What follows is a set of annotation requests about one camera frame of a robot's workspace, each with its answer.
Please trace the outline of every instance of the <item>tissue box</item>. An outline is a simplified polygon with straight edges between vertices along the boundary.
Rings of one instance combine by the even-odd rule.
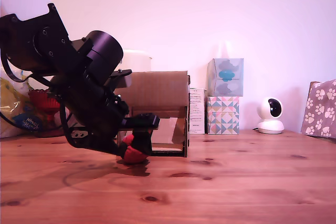
[[[239,134],[239,97],[207,97],[207,132]]]
[[[212,59],[207,67],[207,96],[243,96],[244,59]]]

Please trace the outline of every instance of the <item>paw print fabric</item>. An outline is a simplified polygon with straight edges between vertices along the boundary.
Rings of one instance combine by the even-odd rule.
[[[309,89],[301,132],[336,138],[336,79],[317,82]]]

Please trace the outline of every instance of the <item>wooden tabletop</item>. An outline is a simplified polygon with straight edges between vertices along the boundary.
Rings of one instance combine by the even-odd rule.
[[[286,132],[191,135],[127,166],[64,137],[1,140],[1,224],[336,223],[336,145]]]

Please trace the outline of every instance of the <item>security camera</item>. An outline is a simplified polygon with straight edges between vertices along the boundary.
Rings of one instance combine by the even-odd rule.
[[[285,129],[283,123],[279,120],[283,108],[280,100],[272,97],[266,97],[257,108],[261,121],[258,123],[258,131],[266,134],[280,134]]]

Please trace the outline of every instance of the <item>white box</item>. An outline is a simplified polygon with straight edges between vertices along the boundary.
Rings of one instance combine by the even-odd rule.
[[[190,134],[205,134],[204,89],[190,89]]]

